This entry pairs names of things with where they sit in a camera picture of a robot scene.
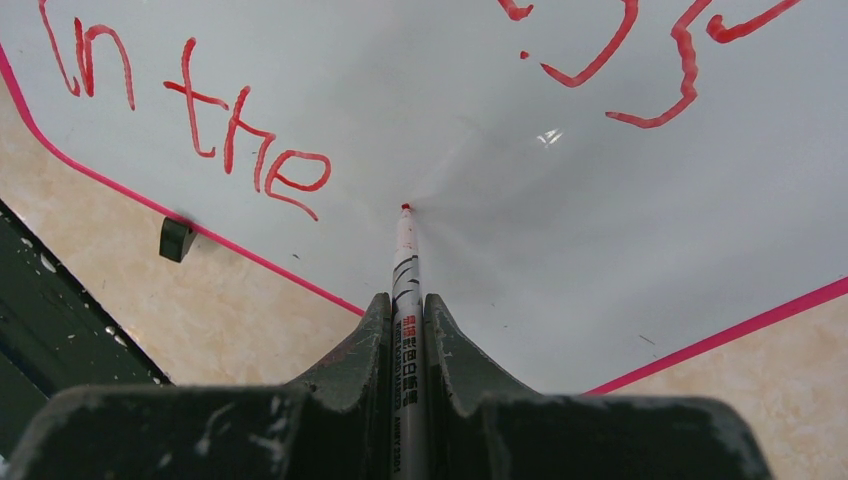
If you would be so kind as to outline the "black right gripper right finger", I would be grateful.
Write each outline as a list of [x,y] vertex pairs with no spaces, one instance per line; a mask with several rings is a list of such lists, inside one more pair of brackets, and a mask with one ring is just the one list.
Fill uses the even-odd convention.
[[444,300],[424,303],[435,479],[769,479],[749,424],[707,397],[542,394]]

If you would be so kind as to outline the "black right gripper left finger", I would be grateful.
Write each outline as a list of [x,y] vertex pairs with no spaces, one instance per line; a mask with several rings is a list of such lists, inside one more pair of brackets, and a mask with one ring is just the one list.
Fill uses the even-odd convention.
[[9,479],[385,479],[391,300],[295,379],[86,386],[31,421]]

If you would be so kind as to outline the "red whiteboard marker pen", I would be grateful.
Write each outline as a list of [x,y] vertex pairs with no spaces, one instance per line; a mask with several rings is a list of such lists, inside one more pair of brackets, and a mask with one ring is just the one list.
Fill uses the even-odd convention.
[[420,329],[423,306],[412,208],[401,206],[392,271],[393,479],[426,479],[426,372]]

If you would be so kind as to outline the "red framed whiteboard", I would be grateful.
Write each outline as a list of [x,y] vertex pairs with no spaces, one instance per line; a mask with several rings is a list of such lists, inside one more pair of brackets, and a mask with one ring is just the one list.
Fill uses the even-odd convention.
[[602,391],[847,275],[843,1],[5,1],[79,172],[324,297],[422,288]]

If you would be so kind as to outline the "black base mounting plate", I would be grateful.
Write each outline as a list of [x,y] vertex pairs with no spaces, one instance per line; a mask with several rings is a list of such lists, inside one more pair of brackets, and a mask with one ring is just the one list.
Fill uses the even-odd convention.
[[7,204],[1,206],[1,457],[36,413],[82,385],[167,385],[129,337]]

